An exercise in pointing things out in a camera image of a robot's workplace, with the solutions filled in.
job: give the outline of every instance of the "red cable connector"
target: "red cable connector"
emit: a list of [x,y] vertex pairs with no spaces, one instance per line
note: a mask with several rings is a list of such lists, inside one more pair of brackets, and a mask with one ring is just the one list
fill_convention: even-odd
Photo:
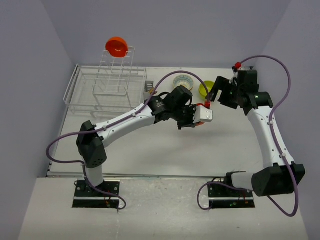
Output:
[[205,100],[204,107],[207,109],[210,109],[210,106],[211,106],[211,101]]
[[241,66],[242,66],[241,62],[237,62],[237,63],[234,65],[234,67],[235,67],[236,69],[241,68]]

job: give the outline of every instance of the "yellow object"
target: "yellow object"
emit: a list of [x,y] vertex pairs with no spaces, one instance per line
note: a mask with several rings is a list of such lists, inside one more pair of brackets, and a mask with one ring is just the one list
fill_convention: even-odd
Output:
[[[204,84],[206,85],[206,87],[208,88],[208,91],[210,93],[210,91],[213,88],[215,82],[214,81],[204,81]],[[200,86],[199,86],[199,93],[200,93],[200,95],[201,95],[201,97],[203,99],[206,99],[207,92],[206,92],[205,87],[202,84],[200,84]]]

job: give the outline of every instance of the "orange bowl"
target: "orange bowl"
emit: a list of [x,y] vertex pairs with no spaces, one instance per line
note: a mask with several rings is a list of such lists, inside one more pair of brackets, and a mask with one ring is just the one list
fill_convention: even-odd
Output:
[[115,58],[124,58],[128,52],[128,45],[123,38],[114,36],[106,42],[105,50]]

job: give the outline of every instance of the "white floor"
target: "white floor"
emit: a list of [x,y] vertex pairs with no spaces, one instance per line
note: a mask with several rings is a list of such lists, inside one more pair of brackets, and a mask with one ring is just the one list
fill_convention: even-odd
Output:
[[[231,69],[209,68],[147,68],[149,80],[155,84],[166,74],[186,70],[204,81],[215,81],[217,76],[231,78]],[[174,76],[160,85],[158,92],[173,90]],[[199,98],[199,82],[194,79],[193,103],[203,103]],[[262,156],[255,132],[242,109],[231,109],[212,104],[213,121],[196,128],[181,131],[173,120],[141,128],[122,137],[107,149],[105,174],[157,175],[157,176],[224,176],[231,171],[256,172],[262,169]],[[77,132],[81,124],[104,119],[67,113],[62,134]],[[76,136],[59,142],[55,157],[59,160],[78,160]],[[50,176],[80,175],[78,164],[54,163]]]
[[[283,215],[266,197],[256,208],[203,211],[205,179],[125,179],[127,208],[72,208],[75,179],[38,178],[19,240],[307,240],[300,211]],[[208,206],[208,191],[200,196]],[[286,210],[293,195],[275,198]]]

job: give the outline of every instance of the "wire rack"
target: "wire rack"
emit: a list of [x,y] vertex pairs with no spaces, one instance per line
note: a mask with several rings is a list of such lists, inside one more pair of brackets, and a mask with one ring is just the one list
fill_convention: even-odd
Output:
[[129,47],[124,58],[104,51],[99,66],[77,65],[63,98],[69,110],[94,118],[116,117],[140,105],[147,70],[132,67],[134,54],[134,47]]

